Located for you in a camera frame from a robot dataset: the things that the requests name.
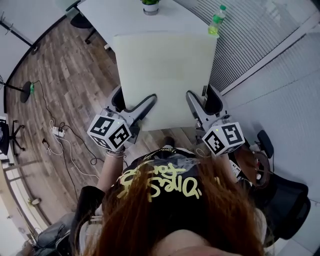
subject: floor lamp base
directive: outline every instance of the floor lamp base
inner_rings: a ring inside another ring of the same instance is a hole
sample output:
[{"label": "floor lamp base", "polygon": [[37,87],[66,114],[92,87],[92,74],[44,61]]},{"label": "floor lamp base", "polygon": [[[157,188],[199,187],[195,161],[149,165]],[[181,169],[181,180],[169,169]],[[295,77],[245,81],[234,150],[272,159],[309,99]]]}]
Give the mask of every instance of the floor lamp base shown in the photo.
[{"label": "floor lamp base", "polygon": [[21,94],[20,94],[20,101],[22,103],[25,103],[28,100],[28,98],[30,96],[30,87],[31,87],[30,81],[26,82],[23,85],[22,90],[24,90],[24,92],[21,92]]}]

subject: red hair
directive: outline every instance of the red hair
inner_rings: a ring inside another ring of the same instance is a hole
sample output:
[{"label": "red hair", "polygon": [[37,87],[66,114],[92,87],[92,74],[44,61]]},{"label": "red hair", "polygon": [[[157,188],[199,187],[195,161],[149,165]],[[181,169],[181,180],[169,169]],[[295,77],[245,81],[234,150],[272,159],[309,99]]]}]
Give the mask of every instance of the red hair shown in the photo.
[{"label": "red hair", "polygon": [[[150,214],[147,180],[151,168],[145,164],[137,171],[126,196],[117,198],[123,189],[120,187],[105,197],[101,234],[89,243],[85,256],[149,256],[166,236],[166,223]],[[218,159],[201,160],[197,168],[205,204],[204,238],[226,252],[263,256],[257,215],[248,196],[230,181]]]}]

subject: potted plant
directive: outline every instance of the potted plant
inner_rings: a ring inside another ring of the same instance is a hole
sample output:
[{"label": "potted plant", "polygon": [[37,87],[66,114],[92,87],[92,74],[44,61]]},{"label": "potted plant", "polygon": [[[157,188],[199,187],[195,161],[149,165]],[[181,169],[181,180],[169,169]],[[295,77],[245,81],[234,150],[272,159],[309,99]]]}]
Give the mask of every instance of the potted plant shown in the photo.
[{"label": "potted plant", "polygon": [[143,12],[146,15],[156,15],[159,10],[159,0],[142,0]]}]

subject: plastic bottle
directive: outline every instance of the plastic bottle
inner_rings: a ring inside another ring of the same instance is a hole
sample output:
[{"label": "plastic bottle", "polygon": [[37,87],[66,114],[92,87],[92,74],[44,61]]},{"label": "plastic bottle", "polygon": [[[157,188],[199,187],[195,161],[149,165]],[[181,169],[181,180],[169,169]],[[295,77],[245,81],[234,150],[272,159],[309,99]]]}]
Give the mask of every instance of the plastic bottle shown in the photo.
[{"label": "plastic bottle", "polygon": [[227,8],[224,5],[220,5],[220,9],[214,13],[212,21],[208,27],[208,33],[210,35],[215,36],[218,34],[219,27],[226,17],[226,9]]}]

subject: white pot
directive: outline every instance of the white pot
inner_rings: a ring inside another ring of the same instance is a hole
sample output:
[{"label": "white pot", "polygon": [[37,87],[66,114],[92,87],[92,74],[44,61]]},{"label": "white pot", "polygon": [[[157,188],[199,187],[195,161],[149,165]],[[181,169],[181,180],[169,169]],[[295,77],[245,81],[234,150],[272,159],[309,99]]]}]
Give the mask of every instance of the white pot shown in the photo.
[{"label": "white pot", "polygon": [[159,3],[156,4],[143,4],[143,10],[146,14],[157,14]]}]

